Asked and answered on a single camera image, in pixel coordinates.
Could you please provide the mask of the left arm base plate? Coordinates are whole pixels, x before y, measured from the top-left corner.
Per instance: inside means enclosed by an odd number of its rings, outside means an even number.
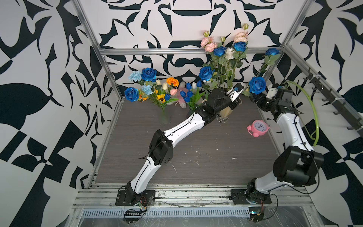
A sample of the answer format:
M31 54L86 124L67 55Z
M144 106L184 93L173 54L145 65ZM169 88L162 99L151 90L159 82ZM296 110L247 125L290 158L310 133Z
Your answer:
M126 190L120 190L117 193L115 205L116 206L134 206L137 204L150 205L155 201L156 191L145 190L141 194L130 193Z

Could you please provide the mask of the yellow wavy glass vase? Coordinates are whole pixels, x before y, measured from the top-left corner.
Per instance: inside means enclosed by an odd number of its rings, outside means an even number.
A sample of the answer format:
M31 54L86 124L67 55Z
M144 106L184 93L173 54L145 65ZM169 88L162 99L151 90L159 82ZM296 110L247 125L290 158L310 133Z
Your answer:
M233 112L233 110L235 108L237 108L238 105L241 104L241 99L237 98L230 106L224 108L223 110L221 110L217 116L216 119L220 122L220 123L226 123L229 120L229 115Z

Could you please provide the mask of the blue rose low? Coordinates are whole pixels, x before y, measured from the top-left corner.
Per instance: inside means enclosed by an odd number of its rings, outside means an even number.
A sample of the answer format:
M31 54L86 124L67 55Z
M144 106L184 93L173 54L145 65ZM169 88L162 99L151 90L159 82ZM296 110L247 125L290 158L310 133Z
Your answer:
M259 95L266 88L266 81L262 77L253 77L247 84L247 87L243 90L242 95Z

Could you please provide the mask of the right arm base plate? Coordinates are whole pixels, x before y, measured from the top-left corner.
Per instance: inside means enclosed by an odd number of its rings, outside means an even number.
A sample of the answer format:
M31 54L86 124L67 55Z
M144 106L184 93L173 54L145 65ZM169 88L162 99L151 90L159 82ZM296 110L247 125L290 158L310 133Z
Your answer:
M235 205L262 205L272 203L269 195L257 191L247 192L247 189L232 189L230 192L231 195L228 199Z

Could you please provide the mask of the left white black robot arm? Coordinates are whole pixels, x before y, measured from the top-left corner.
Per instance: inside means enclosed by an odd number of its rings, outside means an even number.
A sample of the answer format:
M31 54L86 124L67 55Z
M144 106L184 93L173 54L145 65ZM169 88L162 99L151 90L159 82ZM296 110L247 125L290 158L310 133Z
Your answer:
M236 108L240 103L238 97L243 91L242 84L235 85L228 92L214 89L209 94L208 100L196 108L194 113L182 123L166 131L157 130L151 140L144 166L125 186L130 203L135 204L141 200L149 181L161 166L170 162L174 156L174 147L181 140L214 121L223 109Z

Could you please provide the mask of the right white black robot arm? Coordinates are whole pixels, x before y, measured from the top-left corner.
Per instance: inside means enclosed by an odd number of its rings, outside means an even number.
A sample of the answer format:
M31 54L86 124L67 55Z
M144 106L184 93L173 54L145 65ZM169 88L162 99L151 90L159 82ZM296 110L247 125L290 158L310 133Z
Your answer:
M270 112L281 128L285 150L273 164L273 170L263 177L252 179L244 192L250 200L265 199L273 190L301 186L320 186L319 170L324 162L322 154L315 152L300 125L299 113L292 105L293 93L282 90L269 98L266 94L253 94L251 101L262 111Z

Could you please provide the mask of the blue rose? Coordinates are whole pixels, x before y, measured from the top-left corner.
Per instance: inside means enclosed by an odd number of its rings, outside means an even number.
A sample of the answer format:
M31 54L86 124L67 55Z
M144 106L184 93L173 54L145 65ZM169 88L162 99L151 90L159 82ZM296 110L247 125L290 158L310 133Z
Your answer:
M229 79L230 62L226 57L227 48L220 46L214 49L215 71L222 75L225 88L228 88L227 81Z
M264 63L261 68L255 73L252 79L263 76L267 72L269 66L275 65L277 60L280 58L280 50L277 48L269 48L264 54Z
M243 60L247 56L246 50L247 50L246 42L237 42L237 43L233 44L233 53L232 53L232 60L231 60L232 75L230 77L231 86L233 85L233 81L235 79L236 69L242 67Z
M199 71L197 87L212 91L214 89L224 89L225 85L222 75L213 70L210 66L206 66Z

